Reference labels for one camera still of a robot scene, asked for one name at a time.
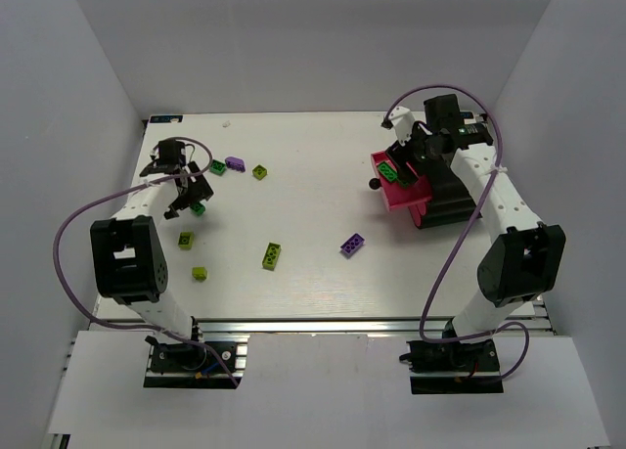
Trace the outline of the pink top drawer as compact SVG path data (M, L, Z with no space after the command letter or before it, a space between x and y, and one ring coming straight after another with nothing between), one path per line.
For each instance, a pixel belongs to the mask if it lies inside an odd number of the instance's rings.
M405 184L400 181L400 178L390 182L379 171L379 166L382 163L393 168L385 152L371 154L371 164L375 176L370 180L369 187L371 190L381 193L386 210L408 208L413 214L426 215L427 205L432 199L431 188L426 177L420 178L415 184Z

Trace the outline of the pink drawer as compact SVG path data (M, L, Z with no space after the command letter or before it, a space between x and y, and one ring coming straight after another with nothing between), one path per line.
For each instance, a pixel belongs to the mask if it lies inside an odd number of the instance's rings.
M371 190L381 193L386 210L408 208L413 214L426 215L427 205L432 199L431 188L426 177L420 178L415 184L405 184L400 181L400 178L390 182L379 171L379 166L382 163L393 168L385 152L371 154L371 164L375 176L370 180L369 187Z
M408 207L411 218L416 228L427 229L429 227L429 217L427 214L427 203L418 202Z

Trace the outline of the purple arch lego brick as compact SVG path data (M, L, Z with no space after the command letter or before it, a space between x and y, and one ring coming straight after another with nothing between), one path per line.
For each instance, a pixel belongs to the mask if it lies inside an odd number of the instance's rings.
M226 157L225 158L225 163L226 166L231 169L231 170L235 170L238 172L245 172L246 171L246 164L245 162L238 157Z

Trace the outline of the black drawer cabinet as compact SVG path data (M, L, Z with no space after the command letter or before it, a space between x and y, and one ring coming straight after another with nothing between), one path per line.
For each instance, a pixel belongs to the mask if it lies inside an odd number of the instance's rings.
M427 205L429 227L467 222L475 210L468 189L443 159L425 160L424 175L432 192Z

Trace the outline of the purple two-by-two-long lego brick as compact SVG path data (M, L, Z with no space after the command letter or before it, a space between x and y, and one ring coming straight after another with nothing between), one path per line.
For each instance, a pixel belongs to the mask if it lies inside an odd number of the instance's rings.
M365 239L358 233L354 233L339 248L340 253L350 258L365 244Z

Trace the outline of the lime long lego brick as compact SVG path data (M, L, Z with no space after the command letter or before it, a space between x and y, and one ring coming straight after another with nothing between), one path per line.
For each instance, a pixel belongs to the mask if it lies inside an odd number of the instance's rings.
M262 259L262 268L273 271L280 257L280 253L281 246L279 244L269 243Z

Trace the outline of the dark green square lego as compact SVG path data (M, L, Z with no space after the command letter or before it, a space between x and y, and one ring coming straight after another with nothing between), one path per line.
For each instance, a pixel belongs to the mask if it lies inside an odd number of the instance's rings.
M195 216L202 216L205 213L205 206L201 202L195 202L190 205L190 210Z

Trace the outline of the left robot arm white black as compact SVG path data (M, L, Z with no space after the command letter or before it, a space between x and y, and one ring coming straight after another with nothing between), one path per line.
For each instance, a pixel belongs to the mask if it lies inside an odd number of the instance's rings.
M194 145L186 138L158 142L122 208L90 228L100 296L128 307L159 333L184 339L193 337L195 323L169 290L157 227L183 210L201 209L213 196L201 168L188 160Z

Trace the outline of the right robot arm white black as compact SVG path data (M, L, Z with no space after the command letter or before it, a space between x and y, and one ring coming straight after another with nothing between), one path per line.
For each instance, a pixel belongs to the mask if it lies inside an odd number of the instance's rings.
M481 220L491 246L477 267L478 290L439 342L478 343L494 335L523 303L556 282L566 236L523 200L502 165L503 143L494 119L468 123L457 91L424 102L425 120L394 103L382 127L396 140L385 154L401 182L426 180L438 217Z

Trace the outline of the pink bottom drawer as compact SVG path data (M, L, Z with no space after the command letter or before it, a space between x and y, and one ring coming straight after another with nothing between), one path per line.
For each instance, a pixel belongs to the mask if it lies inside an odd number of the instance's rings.
M427 203L418 202L408 207L411 218L416 228L427 229L429 227L429 217L427 214Z

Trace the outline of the lime square lego top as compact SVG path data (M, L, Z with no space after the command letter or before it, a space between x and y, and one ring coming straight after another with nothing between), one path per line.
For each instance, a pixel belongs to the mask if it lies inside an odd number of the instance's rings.
M257 180L262 180L263 178L265 178L268 174L267 169L261 165L258 164L253 170L252 170L252 175L255 179Z

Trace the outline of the lime square lego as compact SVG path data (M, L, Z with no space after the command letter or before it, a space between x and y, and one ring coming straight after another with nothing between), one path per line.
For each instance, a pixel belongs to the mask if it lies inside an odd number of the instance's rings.
M207 279L207 277L208 277L208 273L205 267L196 266L192 268L192 278L195 281L203 282Z
M263 178L265 178L268 174L267 169L261 165L258 164L253 170L252 170L252 175L255 179L257 180L262 180Z

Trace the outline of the lime square lego bottom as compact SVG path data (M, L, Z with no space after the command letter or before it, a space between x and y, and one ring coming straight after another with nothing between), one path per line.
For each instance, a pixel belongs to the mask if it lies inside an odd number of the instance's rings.
M196 266L192 268L192 278L195 281L203 282L207 279L207 277L208 277L208 273L205 267Z

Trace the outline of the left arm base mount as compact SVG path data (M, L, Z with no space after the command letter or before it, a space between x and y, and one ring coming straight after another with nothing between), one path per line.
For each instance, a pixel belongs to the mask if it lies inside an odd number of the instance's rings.
M237 383L205 348L175 342L165 343L147 337L150 353L144 388L159 389L235 389L242 377L237 371L238 344L235 341L207 341L219 355Z

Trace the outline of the aluminium table rail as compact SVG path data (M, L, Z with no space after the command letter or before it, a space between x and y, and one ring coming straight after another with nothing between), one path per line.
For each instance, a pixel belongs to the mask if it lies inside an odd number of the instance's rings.
M103 319L117 325L139 325L141 322L132 319ZM200 327L205 333L402 333L417 332L418 320L278 320L278 321L217 321L200 320ZM425 322L425 332L429 334L443 331L448 319L428 319ZM548 318L544 317L521 317L513 318L513 321L522 323L529 332L549 333L553 332Z

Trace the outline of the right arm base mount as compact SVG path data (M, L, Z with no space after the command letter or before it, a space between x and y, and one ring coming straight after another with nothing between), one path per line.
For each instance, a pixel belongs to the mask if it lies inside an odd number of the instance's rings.
M414 395L502 394L495 343L429 343L408 341L399 361L410 369Z

